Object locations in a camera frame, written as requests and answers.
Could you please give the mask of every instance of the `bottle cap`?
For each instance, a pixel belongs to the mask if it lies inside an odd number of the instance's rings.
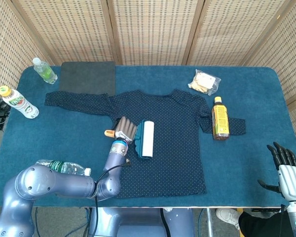
[[[32,60],[32,62],[34,63],[34,65],[39,66],[41,64],[41,60],[39,58],[34,58]]]
[[[90,168],[85,168],[84,175],[85,176],[90,176],[91,175],[91,169]]]
[[[220,96],[216,96],[215,99],[214,99],[214,102],[215,103],[222,102],[222,98]]]
[[[1,96],[8,96],[11,94],[11,89],[7,85],[0,86],[0,95]]]

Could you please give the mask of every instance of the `plastic bottle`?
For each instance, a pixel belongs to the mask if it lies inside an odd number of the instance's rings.
[[[215,97],[215,104],[212,109],[213,137],[215,140],[226,140],[229,138],[228,113],[222,98]]]
[[[34,119],[38,116],[38,108],[27,101],[17,90],[10,89],[8,86],[3,85],[0,86],[0,95],[4,102],[13,108],[16,108],[28,119]]]
[[[49,64],[41,61],[39,58],[34,58],[34,70],[49,84],[54,84],[57,80],[57,75],[50,68]]]
[[[81,165],[72,163],[72,162],[40,159],[36,161],[36,164],[48,166],[49,168],[56,170],[57,172],[60,172],[60,173],[77,174],[77,175],[85,175],[85,176],[90,176],[91,174],[90,168],[84,168]]]

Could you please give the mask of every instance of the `yellow label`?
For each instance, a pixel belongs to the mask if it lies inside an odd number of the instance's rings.
[[[229,134],[228,114],[224,105],[213,108],[213,129],[215,134]]]

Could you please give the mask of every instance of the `brown liquid bottle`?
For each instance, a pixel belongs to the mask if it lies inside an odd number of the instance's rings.
[[[213,137],[215,140],[226,140],[229,138],[228,113],[222,98],[215,97],[215,104],[212,109]]]

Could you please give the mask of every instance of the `gray pad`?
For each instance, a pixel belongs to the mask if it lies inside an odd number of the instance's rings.
[[[59,90],[73,93],[115,95],[114,62],[65,62]]]

